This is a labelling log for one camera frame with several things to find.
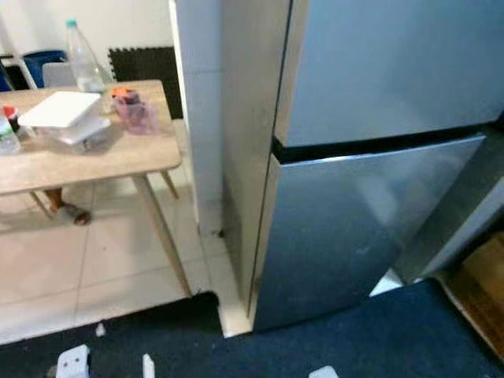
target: navy rug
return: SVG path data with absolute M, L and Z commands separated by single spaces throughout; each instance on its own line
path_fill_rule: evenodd
M 223 339 L 212 294 L 0 346 L 0 377 L 42 377 L 66 349 L 86 343 L 92 377 L 288 377 L 332 365 L 340 378 L 504 377 L 504 369 L 432 281 L 288 328 Z

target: water bottle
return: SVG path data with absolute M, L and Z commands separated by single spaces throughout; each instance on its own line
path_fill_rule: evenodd
M 67 20 L 68 55 L 77 87 L 82 92 L 102 94 L 105 84 L 96 63 L 95 55 L 77 27 L 75 20 Z
M 0 115 L 0 154 L 15 154 L 21 148 L 7 117 Z

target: refrigerator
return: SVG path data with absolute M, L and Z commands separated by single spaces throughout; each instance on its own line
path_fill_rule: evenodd
M 221 0 L 224 238 L 254 330 L 359 303 L 504 110 L 504 2 Z

